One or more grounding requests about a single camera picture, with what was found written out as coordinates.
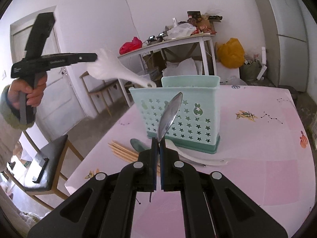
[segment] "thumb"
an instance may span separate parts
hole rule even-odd
[[[10,85],[10,91],[14,93],[21,91],[25,94],[30,94],[32,93],[33,89],[24,80],[14,80]]]

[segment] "sleeve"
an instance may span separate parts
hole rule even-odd
[[[21,125],[16,112],[13,113],[7,102],[9,86],[5,87],[0,98],[0,172],[2,172],[12,157],[12,152],[19,141],[21,133],[34,122],[28,125]]]

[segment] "orange balloon print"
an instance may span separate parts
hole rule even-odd
[[[302,131],[301,131],[301,134],[302,134],[302,136],[300,137],[300,139],[301,139],[300,144],[301,144],[301,147],[305,149],[307,144],[308,144],[308,139],[306,138],[306,136],[304,135],[304,133]]]

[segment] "yellow plastic bag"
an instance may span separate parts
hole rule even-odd
[[[217,49],[218,60],[227,68],[239,68],[244,63],[244,50],[237,38],[231,38]]]

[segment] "dark green base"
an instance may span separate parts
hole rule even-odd
[[[147,136],[149,138],[156,138],[157,134],[153,132],[147,132]],[[173,138],[170,136],[165,136],[165,138],[167,140],[171,140],[172,142],[174,142],[175,146],[177,147],[192,149],[192,150],[196,150],[196,151],[200,151],[200,152],[204,152],[208,154],[215,154],[217,152],[217,148],[220,141],[219,135],[217,137],[217,141],[215,145],[208,145],[208,144],[198,143],[198,142],[190,141],[190,140],[181,140],[181,139]]]

